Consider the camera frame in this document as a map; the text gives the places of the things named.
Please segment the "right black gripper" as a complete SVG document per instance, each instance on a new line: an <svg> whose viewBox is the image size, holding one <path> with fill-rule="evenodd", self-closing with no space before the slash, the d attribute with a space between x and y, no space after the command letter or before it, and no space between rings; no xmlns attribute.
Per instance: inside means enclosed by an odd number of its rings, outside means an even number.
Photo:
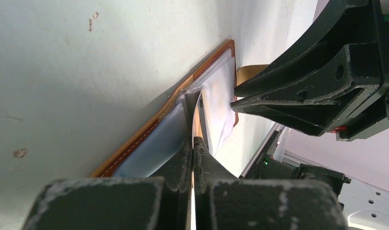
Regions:
<svg viewBox="0 0 389 230"><path fill-rule="evenodd" d="M337 141L354 141L389 129L389 0L330 0L306 32L235 95L236 112L310 136L335 132Z"/></svg>

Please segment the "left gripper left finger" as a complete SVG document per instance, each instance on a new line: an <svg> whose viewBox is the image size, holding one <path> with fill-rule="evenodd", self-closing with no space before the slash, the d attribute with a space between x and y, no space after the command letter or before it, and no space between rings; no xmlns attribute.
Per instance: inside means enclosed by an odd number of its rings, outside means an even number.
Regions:
<svg viewBox="0 0 389 230"><path fill-rule="evenodd" d="M56 180L37 196L25 230L188 230L192 140L146 178Z"/></svg>

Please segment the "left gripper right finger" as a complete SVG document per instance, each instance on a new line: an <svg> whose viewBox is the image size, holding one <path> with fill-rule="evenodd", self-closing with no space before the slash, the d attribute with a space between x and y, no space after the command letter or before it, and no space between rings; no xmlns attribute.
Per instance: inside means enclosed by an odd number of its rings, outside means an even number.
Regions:
<svg viewBox="0 0 389 230"><path fill-rule="evenodd" d="M199 230L346 230L332 189L318 180L240 179L193 139Z"/></svg>

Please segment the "brown leather card holder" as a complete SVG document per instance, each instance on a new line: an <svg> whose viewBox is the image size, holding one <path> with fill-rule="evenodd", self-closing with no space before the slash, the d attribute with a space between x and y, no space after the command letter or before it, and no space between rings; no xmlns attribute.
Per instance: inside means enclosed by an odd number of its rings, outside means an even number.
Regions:
<svg viewBox="0 0 389 230"><path fill-rule="evenodd" d="M238 113L230 108L237 101L234 87L265 68L264 64L237 68L235 42L223 42L92 177L148 177L177 153L185 139L194 136L204 138L215 154L239 124Z"/></svg>

